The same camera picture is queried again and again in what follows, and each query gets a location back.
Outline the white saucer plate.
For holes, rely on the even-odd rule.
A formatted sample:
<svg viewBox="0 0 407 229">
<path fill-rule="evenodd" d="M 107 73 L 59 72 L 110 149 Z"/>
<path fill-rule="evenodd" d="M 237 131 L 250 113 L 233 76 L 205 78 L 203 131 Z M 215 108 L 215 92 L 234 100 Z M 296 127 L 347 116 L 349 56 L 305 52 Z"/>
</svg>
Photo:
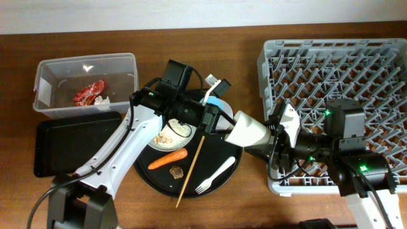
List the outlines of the white saucer plate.
<svg viewBox="0 0 407 229">
<path fill-rule="evenodd" d="M 221 105 L 222 105 L 222 110 L 230 117 L 230 118 L 233 118 L 233 110 L 232 110 L 232 108 L 230 107 L 230 105 L 227 103 L 227 102 L 225 102 L 225 101 L 223 101 L 223 100 L 219 100 L 220 101 L 220 103 L 221 103 Z M 230 125 L 231 125 L 231 123 L 226 119 L 226 118 L 224 118 L 223 116 L 221 116 L 220 118 L 219 118 L 219 121 L 218 121 L 218 123 L 217 123 L 217 126 L 216 126 L 216 130 L 226 130 L 226 129 L 228 129 L 229 127 L 230 127 Z"/>
</svg>

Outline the blue plastic cup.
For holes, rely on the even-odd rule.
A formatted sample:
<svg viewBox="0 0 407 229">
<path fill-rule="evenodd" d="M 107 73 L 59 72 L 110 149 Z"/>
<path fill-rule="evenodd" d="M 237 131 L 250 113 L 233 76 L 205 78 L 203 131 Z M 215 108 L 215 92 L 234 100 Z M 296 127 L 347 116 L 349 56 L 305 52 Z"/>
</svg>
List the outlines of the blue plastic cup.
<svg viewBox="0 0 407 229">
<path fill-rule="evenodd" d="M 223 103 L 216 96 L 210 95 L 208 97 L 208 99 L 206 100 L 206 104 L 212 104 L 212 105 L 219 107 L 220 109 L 223 109 Z"/>
</svg>

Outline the small white cup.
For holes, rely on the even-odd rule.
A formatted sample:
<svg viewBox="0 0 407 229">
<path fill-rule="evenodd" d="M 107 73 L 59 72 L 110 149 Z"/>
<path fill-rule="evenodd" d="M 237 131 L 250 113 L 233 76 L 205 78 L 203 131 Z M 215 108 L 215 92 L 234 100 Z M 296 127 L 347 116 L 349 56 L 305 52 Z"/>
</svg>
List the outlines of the small white cup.
<svg viewBox="0 0 407 229">
<path fill-rule="evenodd" d="M 262 123 L 258 122 L 243 111 L 238 111 L 234 116 L 236 125 L 229 134 L 225 135 L 225 141 L 236 146 L 246 147 L 270 142 L 271 131 Z"/>
</svg>

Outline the white tissue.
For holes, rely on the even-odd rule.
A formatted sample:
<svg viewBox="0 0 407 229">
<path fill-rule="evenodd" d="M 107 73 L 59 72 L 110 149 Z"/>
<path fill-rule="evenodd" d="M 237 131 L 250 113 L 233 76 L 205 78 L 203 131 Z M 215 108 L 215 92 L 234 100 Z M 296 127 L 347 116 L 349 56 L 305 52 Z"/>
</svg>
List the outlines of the white tissue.
<svg viewBox="0 0 407 229">
<path fill-rule="evenodd" d="M 94 105 L 109 104 L 109 103 L 110 103 L 109 97 L 106 97 L 104 99 L 102 96 L 96 97 L 94 102 L 93 102 Z"/>
</svg>

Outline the red snack wrapper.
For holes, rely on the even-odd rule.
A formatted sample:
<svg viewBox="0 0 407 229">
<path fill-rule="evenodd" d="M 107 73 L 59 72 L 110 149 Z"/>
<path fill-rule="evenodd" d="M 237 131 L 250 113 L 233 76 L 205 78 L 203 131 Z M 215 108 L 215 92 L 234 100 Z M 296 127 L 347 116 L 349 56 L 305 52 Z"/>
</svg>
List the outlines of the red snack wrapper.
<svg viewBox="0 0 407 229">
<path fill-rule="evenodd" d="M 99 80 L 89 84 L 78 92 L 75 98 L 72 100 L 76 106 L 89 106 L 95 98 L 100 95 L 107 87 L 105 80 Z"/>
</svg>

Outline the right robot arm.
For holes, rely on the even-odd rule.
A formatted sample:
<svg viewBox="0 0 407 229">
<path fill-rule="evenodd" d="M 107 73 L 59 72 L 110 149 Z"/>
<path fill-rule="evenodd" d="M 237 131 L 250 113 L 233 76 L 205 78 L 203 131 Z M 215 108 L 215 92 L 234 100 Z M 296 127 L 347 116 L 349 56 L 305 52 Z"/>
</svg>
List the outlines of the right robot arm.
<svg viewBox="0 0 407 229">
<path fill-rule="evenodd" d="M 351 99 L 331 99 L 324 117 L 324 134 L 304 133 L 297 112 L 281 102 L 264 123 L 271 141 L 244 149 L 266 162 L 269 180 L 278 183 L 311 163 L 323 163 L 358 228 L 402 228 L 390 165 L 384 156 L 366 149 L 362 106 Z"/>
</svg>

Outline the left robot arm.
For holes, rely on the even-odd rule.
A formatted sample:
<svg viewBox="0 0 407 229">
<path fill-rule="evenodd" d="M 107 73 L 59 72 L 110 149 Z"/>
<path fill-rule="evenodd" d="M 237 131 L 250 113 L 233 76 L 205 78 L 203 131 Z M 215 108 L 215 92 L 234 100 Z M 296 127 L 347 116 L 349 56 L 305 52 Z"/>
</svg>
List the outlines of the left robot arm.
<svg viewBox="0 0 407 229">
<path fill-rule="evenodd" d="M 242 148 L 224 141 L 215 124 L 225 112 L 213 104 L 186 97 L 170 98 L 149 88 L 133 93 L 125 119 L 76 176 L 57 176 L 44 194 L 49 198 L 48 228 L 117 228 L 116 192 L 137 157 L 164 126 L 175 118 L 192 125 L 209 143 L 242 156 Z"/>
</svg>

